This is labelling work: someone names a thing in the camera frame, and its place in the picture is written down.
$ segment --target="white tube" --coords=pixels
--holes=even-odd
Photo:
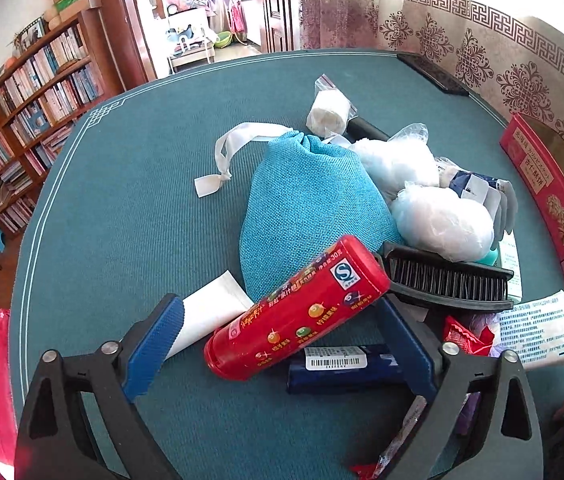
[[[184,301],[184,324],[166,358],[244,314],[253,302],[227,270]]]

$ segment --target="green table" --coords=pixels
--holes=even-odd
[[[443,94],[388,52],[318,50],[205,66],[101,104],[54,164],[22,241],[12,299],[18,417],[44,350],[91,352],[120,338],[166,292],[188,296],[226,269],[241,281],[238,235],[266,145],[241,150],[232,180],[212,196],[198,199],[193,179],[216,172],[214,142],[240,122],[306,129],[323,73],[381,130],[425,123],[433,153],[510,180],[520,200],[524,299],[564,289],[542,218],[498,145],[502,118],[478,100]],[[320,343],[380,341],[367,309]],[[347,467],[377,459],[412,399],[405,386],[289,396],[284,365],[245,383],[224,381],[206,368],[203,344],[167,361],[137,403],[185,480],[351,479]],[[564,400],[564,367],[529,378],[546,420]],[[94,431],[108,464],[122,471],[101,420]]]

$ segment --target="barcode label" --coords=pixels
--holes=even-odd
[[[366,368],[366,354],[358,346],[308,347],[304,349],[307,370]]]

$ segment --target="red bottle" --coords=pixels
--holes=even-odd
[[[204,346],[224,379],[246,380],[321,338],[373,303],[390,280],[354,236],[344,235]]]

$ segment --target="wooden door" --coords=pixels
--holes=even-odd
[[[100,10],[124,90],[155,80],[136,0],[102,0]]]
[[[260,29],[262,52],[285,52],[300,48],[299,0],[258,0],[264,10]]]

